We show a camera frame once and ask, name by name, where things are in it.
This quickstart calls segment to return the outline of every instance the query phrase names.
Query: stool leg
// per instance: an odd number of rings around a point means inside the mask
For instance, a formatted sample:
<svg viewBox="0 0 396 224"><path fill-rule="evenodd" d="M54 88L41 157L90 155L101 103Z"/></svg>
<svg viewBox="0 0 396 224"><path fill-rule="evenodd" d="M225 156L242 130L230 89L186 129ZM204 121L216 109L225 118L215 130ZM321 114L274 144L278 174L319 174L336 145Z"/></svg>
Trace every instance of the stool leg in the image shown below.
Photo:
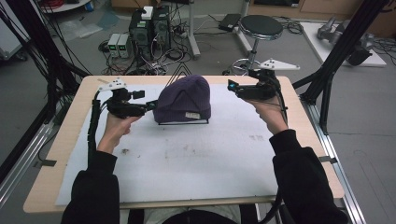
<svg viewBox="0 0 396 224"><path fill-rule="evenodd" d="M258 45L259 45L259 39L255 39L253 49L250 51L250 53L248 55L248 60L245 63L245 66L247 67L247 69L251 69L251 67L254 64L254 58L256 57L256 53L257 53L256 49L257 49Z"/></svg>

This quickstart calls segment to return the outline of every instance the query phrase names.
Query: hand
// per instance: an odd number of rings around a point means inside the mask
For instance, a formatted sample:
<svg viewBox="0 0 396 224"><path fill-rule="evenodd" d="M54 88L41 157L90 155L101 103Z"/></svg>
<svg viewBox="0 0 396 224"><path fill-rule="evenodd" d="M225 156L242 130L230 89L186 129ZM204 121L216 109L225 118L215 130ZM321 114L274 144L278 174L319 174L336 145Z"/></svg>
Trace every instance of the hand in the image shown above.
<svg viewBox="0 0 396 224"><path fill-rule="evenodd" d="M107 114L107 122L105 133L97 147L98 151L104 151L112 154L123 135L131 132L131 124L141 117L129 117L127 119L119 119L111 113Z"/></svg>
<svg viewBox="0 0 396 224"><path fill-rule="evenodd" d="M256 108L256 112L260 115L260 118L267 123L268 130L272 134L277 134L288 129L277 96L266 101L245 101Z"/></svg>

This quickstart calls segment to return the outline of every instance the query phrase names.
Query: person's left hand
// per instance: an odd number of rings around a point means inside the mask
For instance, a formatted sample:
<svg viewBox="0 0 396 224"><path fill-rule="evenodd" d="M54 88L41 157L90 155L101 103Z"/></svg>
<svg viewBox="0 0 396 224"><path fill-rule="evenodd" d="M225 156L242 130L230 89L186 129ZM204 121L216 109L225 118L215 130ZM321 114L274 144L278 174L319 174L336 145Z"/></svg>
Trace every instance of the person's left hand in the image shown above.
<svg viewBox="0 0 396 224"><path fill-rule="evenodd" d="M112 154L114 147L119 144L122 136L131 132L131 124L140 118L141 117L129 117L126 119L119 119L111 113L108 113L105 133L99 142L97 150Z"/></svg>

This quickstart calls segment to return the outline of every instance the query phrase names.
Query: sleeve cuff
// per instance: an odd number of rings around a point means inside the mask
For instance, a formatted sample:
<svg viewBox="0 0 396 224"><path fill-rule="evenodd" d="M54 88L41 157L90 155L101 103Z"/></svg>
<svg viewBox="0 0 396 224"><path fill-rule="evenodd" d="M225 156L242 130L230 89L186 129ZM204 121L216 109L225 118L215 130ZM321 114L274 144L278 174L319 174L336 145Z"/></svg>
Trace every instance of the sleeve cuff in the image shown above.
<svg viewBox="0 0 396 224"><path fill-rule="evenodd" d="M292 151L294 148L301 148L297 140L296 131L292 129L277 133L270 138L270 143L276 155Z"/></svg>
<svg viewBox="0 0 396 224"><path fill-rule="evenodd" d="M113 174L117 157L102 151L95 151L87 171L100 171Z"/></svg>

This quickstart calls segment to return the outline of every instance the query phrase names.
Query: black stool cushion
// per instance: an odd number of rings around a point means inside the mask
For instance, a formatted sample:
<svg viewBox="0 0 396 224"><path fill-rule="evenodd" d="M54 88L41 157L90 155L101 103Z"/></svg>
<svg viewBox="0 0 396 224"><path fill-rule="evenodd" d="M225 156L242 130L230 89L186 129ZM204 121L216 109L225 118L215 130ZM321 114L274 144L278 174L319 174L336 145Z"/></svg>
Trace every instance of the black stool cushion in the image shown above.
<svg viewBox="0 0 396 224"><path fill-rule="evenodd" d="M283 27L279 21L262 15L251 15L242 18L241 25L254 35L280 35Z"/></svg>

